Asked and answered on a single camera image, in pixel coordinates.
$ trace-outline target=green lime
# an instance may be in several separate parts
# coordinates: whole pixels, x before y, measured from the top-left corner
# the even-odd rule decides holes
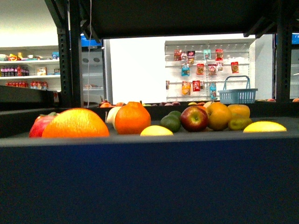
[[[180,111],[171,111],[168,115],[173,114],[175,115],[178,119],[181,120],[181,112]]]
[[[174,114],[168,114],[163,117],[160,121],[160,125],[168,128],[173,133],[178,132],[181,127],[180,119]]]

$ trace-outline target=red apple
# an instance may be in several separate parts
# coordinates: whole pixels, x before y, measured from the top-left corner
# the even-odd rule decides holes
[[[181,114],[181,124],[189,132],[203,131],[208,122],[206,111],[198,106],[189,106]]]

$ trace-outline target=shelf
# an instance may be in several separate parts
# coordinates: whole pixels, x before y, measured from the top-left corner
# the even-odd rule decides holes
[[[89,88],[89,91],[101,91],[104,90],[104,87],[92,87]]]
[[[12,77],[0,77],[0,80],[13,80],[13,79],[52,79],[60,78],[60,75],[49,76],[12,76]]]
[[[27,65],[37,65],[37,64],[59,64],[59,59],[54,60],[28,60],[28,61],[6,61],[0,62],[0,65],[7,64],[27,64]]]

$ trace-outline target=orange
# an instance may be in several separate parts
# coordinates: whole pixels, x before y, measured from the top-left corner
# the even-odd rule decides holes
[[[199,108],[203,109],[204,111],[206,111],[206,108],[205,108],[204,106],[202,106],[202,105],[198,105],[198,104],[197,104],[197,106],[198,106]]]
[[[93,111],[73,108],[60,113],[44,129],[45,138],[107,137],[109,130]]]
[[[128,102],[119,109],[114,120],[118,134],[140,134],[150,126],[150,114],[139,102]]]
[[[206,113],[209,118],[208,127],[214,131],[222,131],[228,127],[228,123],[233,117],[229,108],[220,103],[212,103],[206,108]]]
[[[232,112],[233,116],[236,114],[242,115],[246,118],[250,117],[250,109],[244,104],[230,104],[228,109]]]

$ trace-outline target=shopping basket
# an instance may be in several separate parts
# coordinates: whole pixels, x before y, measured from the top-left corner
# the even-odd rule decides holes
[[[229,78],[246,77],[246,89],[227,90],[226,81]],[[256,100],[257,89],[250,88],[250,79],[248,76],[228,76],[225,79],[223,90],[219,90],[220,102],[223,104],[252,104]]]

